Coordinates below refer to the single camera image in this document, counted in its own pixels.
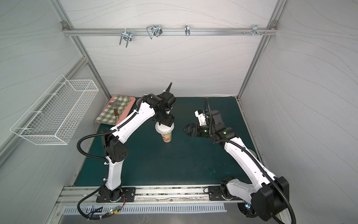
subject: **dark green table surface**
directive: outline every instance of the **dark green table surface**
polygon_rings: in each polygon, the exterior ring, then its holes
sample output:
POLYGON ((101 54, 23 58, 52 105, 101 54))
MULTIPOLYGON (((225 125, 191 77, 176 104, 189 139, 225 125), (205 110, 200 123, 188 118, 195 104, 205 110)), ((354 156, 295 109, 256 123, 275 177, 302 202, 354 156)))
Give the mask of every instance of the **dark green table surface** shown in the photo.
MULTIPOLYGON (((218 110, 226 127, 232 127, 245 145, 255 151, 234 97, 209 98, 211 110, 218 110)), ((204 107, 202 97, 178 97, 171 113, 175 116, 172 140, 165 143, 150 118, 125 143, 130 155, 123 163, 122 185, 219 184, 229 176, 250 183, 237 162, 218 144, 207 138, 189 137, 182 128, 198 123, 194 112, 204 107)), ((112 126, 101 124, 103 128, 112 126)), ((90 154, 104 156, 101 137, 96 137, 90 154)), ((75 186, 99 186, 106 166, 99 159, 86 158, 75 186)))

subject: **white lid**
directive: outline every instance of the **white lid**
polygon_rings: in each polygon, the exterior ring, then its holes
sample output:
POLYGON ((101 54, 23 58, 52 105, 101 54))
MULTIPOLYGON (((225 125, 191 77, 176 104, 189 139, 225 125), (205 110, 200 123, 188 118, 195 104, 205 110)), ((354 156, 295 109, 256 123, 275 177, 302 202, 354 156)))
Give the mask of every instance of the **white lid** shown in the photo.
POLYGON ((171 125, 171 127, 168 127, 166 125, 159 125, 159 122, 155 123, 155 130, 159 134, 169 134, 174 129, 174 123, 171 125))

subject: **metal plate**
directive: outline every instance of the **metal plate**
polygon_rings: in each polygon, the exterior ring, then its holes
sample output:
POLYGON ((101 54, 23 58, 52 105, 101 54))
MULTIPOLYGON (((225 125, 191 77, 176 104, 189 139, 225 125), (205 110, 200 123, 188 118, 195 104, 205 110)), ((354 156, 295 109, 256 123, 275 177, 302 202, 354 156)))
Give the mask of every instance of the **metal plate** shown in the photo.
MULTIPOLYGON (((134 201, 135 187, 122 187, 122 191, 123 191, 124 196, 126 198, 126 202, 133 202, 134 201)), ((116 202, 123 202, 123 200, 124 200, 124 198, 121 197, 116 202)), ((103 195, 101 195, 101 196, 97 196, 96 202, 97 203, 106 203, 106 202, 110 202, 110 201, 108 201, 103 195)))
POLYGON ((208 193, 209 193, 209 200, 210 201, 237 201, 237 200, 242 200, 239 197, 235 197, 233 196, 232 199, 225 199, 222 196, 221 190, 220 190, 220 186, 208 186, 208 193))

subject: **black cable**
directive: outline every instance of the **black cable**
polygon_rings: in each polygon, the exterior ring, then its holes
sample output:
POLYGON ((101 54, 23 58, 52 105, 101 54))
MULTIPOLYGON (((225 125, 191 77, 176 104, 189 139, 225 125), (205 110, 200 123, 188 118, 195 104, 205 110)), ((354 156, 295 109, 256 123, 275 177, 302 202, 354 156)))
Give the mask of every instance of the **black cable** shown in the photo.
POLYGON ((277 218, 275 215, 272 217, 276 222, 278 222, 279 224, 285 224, 284 222, 282 222, 279 218, 277 218))
POLYGON ((296 224, 296 217, 295 217, 295 213, 293 212, 292 206, 288 200, 288 198, 286 197, 286 195, 282 192, 282 190, 279 188, 279 186, 274 182, 274 180, 267 174, 267 172, 263 169, 263 167, 259 164, 259 162, 255 159, 255 157, 248 151, 246 150, 246 148, 242 147, 241 145, 237 144, 236 142, 233 142, 231 140, 227 140, 227 139, 219 139, 219 140, 214 140, 211 137, 211 123, 212 123, 212 115, 211 115, 211 110, 210 110, 210 104, 209 104, 209 98, 206 97, 205 100, 207 101, 207 106, 208 106, 208 111, 209 111, 209 115, 210 115, 210 121, 209 121, 209 137, 210 139, 214 142, 214 143, 220 143, 220 142, 227 142, 230 144, 233 144, 234 146, 238 147, 239 149, 241 149, 241 151, 245 152, 250 159, 255 163, 255 165, 259 168, 259 170, 262 172, 262 174, 270 181, 270 183, 273 185, 274 189, 279 193, 280 197, 282 198, 282 200, 284 201, 284 203, 286 204, 286 207, 290 213, 291 216, 291 224, 296 224))
POLYGON ((165 92, 169 92, 172 84, 173 84, 173 83, 171 82, 171 83, 169 84, 168 88, 167 88, 163 93, 161 93, 161 94, 159 94, 159 95, 157 95, 157 96, 161 97, 165 92))
POLYGON ((97 193, 98 191, 100 191, 100 190, 106 185, 107 180, 108 180, 108 173, 109 173, 109 161, 108 161, 107 158, 105 158, 105 157, 95 156, 95 155, 91 155, 91 154, 86 153, 85 151, 82 150, 82 148, 81 148, 81 143, 82 143, 84 140, 88 139, 88 138, 93 138, 93 137, 96 137, 96 136, 112 134, 113 132, 119 131, 119 129, 120 129, 121 127, 123 127, 124 125, 126 125, 130 120, 132 120, 132 119, 139 113, 140 105, 141 105, 141 103, 142 103, 144 97, 145 97, 145 95, 140 98, 140 101, 139 101, 139 103, 138 103, 138 107, 137 107, 137 109, 136 109, 137 112, 134 113, 134 114, 132 114, 132 116, 131 116, 129 119, 127 119, 125 122, 123 122, 121 125, 119 125, 116 129, 111 130, 111 131, 108 131, 108 132, 104 132, 104 133, 90 134, 90 135, 87 135, 87 136, 81 138, 81 139, 78 140, 78 142, 77 142, 77 150, 78 150, 82 155, 87 156, 87 157, 90 157, 90 158, 101 159, 101 160, 103 160, 103 161, 105 162, 105 164, 106 164, 106 166, 107 166, 107 170, 106 170, 106 178, 107 178, 107 179, 104 179, 102 185, 101 185, 99 188, 97 188, 94 192, 90 193, 90 194, 87 195, 86 197, 82 198, 82 199, 77 203, 77 210, 78 210, 78 212, 79 212, 83 217, 85 217, 86 219, 99 220, 99 219, 106 218, 106 217, 109 217, 109 216, 112 215, 112 214, 106 213, 106 214, 104 214, 103 216, 100 216, 100 217, 92 217, 92 215, 91 215, 91 216, 86 215, 86 214, 81 210, 81 208, 80 208, 80 204, 81 204, 84 200, 86 200, 87 198, 91 197, 92 195, 94 195, 95 193, 97 193))
POLYGON ((97 208, 96 210, 94 210, 94 211, 88 213, 87 215, 90 216, 90 217, 92 217, 92 215, 93 215, 94 213, 98 212, 98 211, 101 210, 101 209, 103 209, 103 207, 97 208))

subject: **vent grille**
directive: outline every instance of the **vent grille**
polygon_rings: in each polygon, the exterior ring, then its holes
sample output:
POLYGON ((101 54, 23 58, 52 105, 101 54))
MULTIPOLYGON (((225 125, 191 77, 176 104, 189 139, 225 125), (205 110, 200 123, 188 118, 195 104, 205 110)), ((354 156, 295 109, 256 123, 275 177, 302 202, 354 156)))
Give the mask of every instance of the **vent grille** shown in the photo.
MULTIPOLYGON (((105 214, 109 210, 116 207, 116 205, 104 205, 101 212, 94 213, 95 215, 105 214)), ((82 206, 84 213, 92 212, 102 205, 87 205, 82 206)), ((188 203, 188 204, 149 204, 149 205, 125 205, 118 214, 151 214, 151 213, 214 213, 227 212, 224 203, 188 203)), ((79 215, 75 205, 68 205, 63 211, 63 215, 79 215)))

